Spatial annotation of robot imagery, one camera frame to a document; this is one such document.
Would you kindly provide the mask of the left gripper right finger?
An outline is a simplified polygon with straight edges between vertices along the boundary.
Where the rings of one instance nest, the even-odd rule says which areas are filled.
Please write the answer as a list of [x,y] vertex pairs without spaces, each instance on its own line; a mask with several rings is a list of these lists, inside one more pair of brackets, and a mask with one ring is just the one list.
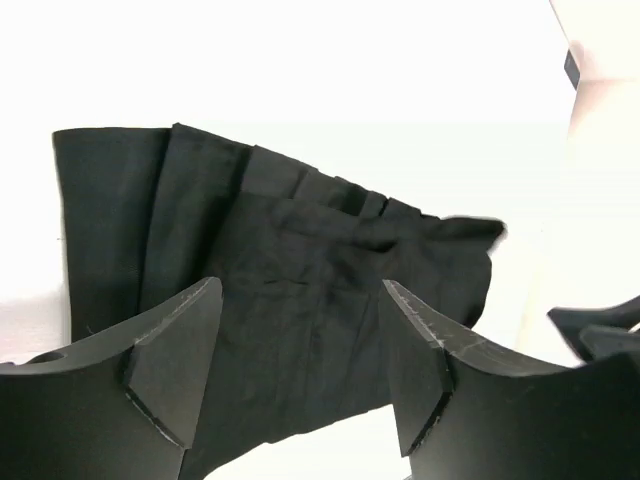
[[568,368],[499,345],[386,281],[380,322],[415,479],[635,479],[639,352]]

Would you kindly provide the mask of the black pleated skirt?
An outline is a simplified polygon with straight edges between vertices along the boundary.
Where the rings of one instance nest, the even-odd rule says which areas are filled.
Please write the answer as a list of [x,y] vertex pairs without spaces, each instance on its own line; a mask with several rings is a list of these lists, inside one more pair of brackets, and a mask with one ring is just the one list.
[[384,280],[465,326],[480,318],[502,222],[439,218],[303,162],[185,125],[54,134],[71,337],[206,277],[224,305],[193,446],[202,479],[390,401]]

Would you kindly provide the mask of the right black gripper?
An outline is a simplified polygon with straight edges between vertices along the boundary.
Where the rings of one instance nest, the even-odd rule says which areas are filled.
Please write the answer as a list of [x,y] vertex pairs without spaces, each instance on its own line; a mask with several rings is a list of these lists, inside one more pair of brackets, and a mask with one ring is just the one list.
[[639,352],[639,297],[599,309],[555,307],[547,316],[584,362]]

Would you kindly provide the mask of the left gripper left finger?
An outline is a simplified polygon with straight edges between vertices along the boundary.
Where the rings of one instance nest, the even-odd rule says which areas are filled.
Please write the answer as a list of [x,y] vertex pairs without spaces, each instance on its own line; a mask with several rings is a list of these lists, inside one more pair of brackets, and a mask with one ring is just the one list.
[[64,348],[1,367],[5,479],[175,479],[223,305],[207,278]]

